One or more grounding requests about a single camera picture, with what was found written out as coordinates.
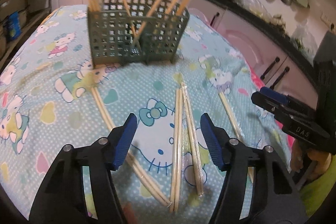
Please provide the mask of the person's right hand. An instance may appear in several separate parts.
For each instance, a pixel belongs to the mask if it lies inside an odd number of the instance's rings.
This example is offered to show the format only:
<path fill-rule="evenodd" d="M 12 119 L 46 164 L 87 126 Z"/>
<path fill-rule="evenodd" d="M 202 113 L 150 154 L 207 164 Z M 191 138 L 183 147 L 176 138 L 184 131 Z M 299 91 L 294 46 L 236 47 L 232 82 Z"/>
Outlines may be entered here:
<path fill-rule="evenodd" d="M 333 155 L 325 151 L 319 151 L 313 148 L 304 148 L 303 143 L 298 140 L 293 142 L 291 147 L 290 168 L 296 173 L 300 173 L 307 165 L 313 165 L 306 175 L 306 181 L 312 182 L 321 177 L 329 169 Z"/>

